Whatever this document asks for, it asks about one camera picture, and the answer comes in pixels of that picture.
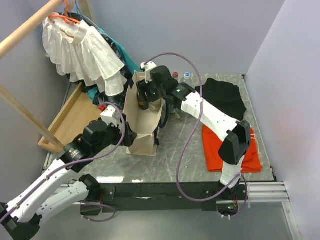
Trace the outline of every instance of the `white wall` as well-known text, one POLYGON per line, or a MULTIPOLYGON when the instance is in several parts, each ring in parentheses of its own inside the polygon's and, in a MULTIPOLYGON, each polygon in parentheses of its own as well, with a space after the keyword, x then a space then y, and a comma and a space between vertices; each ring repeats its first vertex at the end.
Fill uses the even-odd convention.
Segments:
MULTIPOLYGON (((0 42, 34 13, 27 0, 2 1, 0 42)), ((41 25, 0 61, 0 72, 0 83, 48 127, 68 81, 46 57, 41 25)), ((8 202, 41 175, 47 152, 38 146, 40 134, 2 99, 0 136, 0 202, 8 202)))
POLYGON ((245 78, 268 155, 306 240, 320 238, 319 22, 318 0, 286 0, 245 78))
MULTIPOLYGON (((141 62, 163 52, 188 57, 202 73, 246 74, 284 0, 91 1, 98 25, 141 62)), ((171 71, 190 71, 173 56, 171 71)))

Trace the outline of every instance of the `beige bag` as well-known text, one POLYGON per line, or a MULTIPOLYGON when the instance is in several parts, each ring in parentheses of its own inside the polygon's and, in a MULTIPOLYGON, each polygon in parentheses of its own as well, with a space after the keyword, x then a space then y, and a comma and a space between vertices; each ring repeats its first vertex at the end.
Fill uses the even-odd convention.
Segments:
POLYGON ((137 137, 131 147, 126 150, 127 154, 152 156, 157 152, 155 143, 155 131, 158 133, 158 124, 161 118, 164 100, 161 100, 159 111, 151 111, 150 109, 141 110, 138 104, 136 82, 144 80, 146 74, 144 72, 135 72, 133 75, 133 87, 128 88, 125 97, 123 113, 126 115, 126 121, 129 123, 132 131, 137 133, 137 137))

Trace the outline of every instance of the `clothes hanger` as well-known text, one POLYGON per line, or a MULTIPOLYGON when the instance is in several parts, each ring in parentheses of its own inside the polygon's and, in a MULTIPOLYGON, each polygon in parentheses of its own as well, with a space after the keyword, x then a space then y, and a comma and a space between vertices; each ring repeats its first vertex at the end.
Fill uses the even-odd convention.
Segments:
POLYGON ((73 25, 73 24, 80 24, 80 21, 72 18, 72 17, 68 17, 68 12, 71 12, 73 7, 74 7, 74 2, 72 0, 69 0, 70 1, 70 5, 68 4, 68 0, 64 0, 65 2, 65 8, 64 8, 64 15, 58 15, 58 14, 52 14, 52 15, 49 15, 48 18, 62 18, 63 21, 66 23, 66 24, 70 24, 70 25, 73 25))

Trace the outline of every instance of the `gray table surface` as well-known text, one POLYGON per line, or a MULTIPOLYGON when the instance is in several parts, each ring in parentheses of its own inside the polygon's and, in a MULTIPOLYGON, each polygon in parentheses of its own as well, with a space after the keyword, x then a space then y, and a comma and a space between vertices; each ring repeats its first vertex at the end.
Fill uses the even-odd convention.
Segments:
MULTIPOLYGON (((262 142, 257 120, 247 88, 241 75, 203 74, 203 84, 207 78, 214 78, 237 85, 247 111, 246 119, 257 135, 260 162, 263 166, 259 173, 245 173, 247 180, 273 181, 273 171, 262 142)), ((199 85, 198 78, 192 76, 194 86, 199 85)), ((120 146, 111 155, 95 160, 87 165, 80 173, 91 174, 100 183, 167 183, 176 181, 176 168, 183 146, 196 124, 196 119, 184 112, 179 112, 182 119, 170 115, 168 122, 159 132, 160 146, 155 157, 126 154, 126 147, 120 146)), ((105 154, 114 146, 107 147, 99 155, 105 154)), ((220 179, 220 172, 209 172, 202 141, 202 125, 200 125, 189 143, 180 168, 182 182, 216 182, 220 179)))

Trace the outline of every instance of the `water bottle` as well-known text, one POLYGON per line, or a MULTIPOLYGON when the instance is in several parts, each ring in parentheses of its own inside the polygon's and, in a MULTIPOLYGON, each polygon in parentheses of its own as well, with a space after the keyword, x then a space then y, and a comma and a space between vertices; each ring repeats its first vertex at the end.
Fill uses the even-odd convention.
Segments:
POLYGON ((186 83, 188 84, 190 87, 192 87, 192 80, 191 80, 191 74, 189 72, 186 72, 183 76, 183 78, 181 79, 180 83, 186 83))

